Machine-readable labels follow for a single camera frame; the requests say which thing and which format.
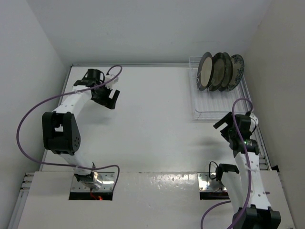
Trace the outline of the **striped dark rim plate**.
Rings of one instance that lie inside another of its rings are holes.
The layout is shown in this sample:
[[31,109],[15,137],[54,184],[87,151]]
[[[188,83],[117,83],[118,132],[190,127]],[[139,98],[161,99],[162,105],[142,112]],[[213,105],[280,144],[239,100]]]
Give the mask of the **striped dark rim plate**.
[[226,71],[226,59],[223,53],[219,52],[213,57],[213,76],[208,90],[213,92],[221,86]]

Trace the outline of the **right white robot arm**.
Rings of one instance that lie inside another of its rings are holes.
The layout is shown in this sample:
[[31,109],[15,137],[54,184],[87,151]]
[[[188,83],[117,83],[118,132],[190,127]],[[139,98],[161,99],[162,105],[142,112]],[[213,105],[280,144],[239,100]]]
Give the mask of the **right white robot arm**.
[[258,143],[251,139],[255,120],[251,113],[229,112],[214,124],[233,151],[235,164],[219,164],[216,181],[226,189],[234,209],[232,229],[276,229],[281,223],[280,212],[272,209],[259,167]]

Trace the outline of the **blue floral plate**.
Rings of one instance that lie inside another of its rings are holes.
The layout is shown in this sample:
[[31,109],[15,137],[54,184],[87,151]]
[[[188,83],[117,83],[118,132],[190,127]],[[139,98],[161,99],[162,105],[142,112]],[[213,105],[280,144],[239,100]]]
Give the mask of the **blue floral plate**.
[[235,54],[231,56],[231,62],[233,64],[233,75],[231,81],[225,89],[227,92],[232,91],[238,86],[244,74],[244,59],[241,55]]

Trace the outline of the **silver rim plate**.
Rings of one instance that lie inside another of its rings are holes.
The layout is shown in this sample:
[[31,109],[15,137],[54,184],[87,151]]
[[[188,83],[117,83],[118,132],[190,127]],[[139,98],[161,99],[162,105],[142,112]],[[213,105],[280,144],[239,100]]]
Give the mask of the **silver rim plate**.
[[210,52],[206,52],[200,59],[197,70],[197,88],[204,91],[210,84],[214,72],[213,57]]
[[218,88],[218,90],[220,92],[224,91],[228,87],[228,85],[229,85],[229,83],[232,79],[232,76],[233,76],[233,64],[232,64],[232,61],[231,61],[231,57],[226,52],[223,52],[223,55],[224,55],[225,60],[226,60],[226,68],[225,68],[224,79],[223,79],[220,87]]

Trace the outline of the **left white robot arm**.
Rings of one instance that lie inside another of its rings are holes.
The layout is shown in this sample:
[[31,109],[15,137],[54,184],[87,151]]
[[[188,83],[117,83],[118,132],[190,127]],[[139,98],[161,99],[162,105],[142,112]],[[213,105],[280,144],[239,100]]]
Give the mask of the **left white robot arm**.
[[76,180],[90,190],[99,190],[103,181],[95,164],[78,152],[81,135],[76,119],[88,101],[115,109],[120,91],[112,86],[117,81],[118,78],[109,72],[88,69],[83,78],[73,84],[71,93],[62,103],[42,116],[45,149],[63,158],[73,168]]

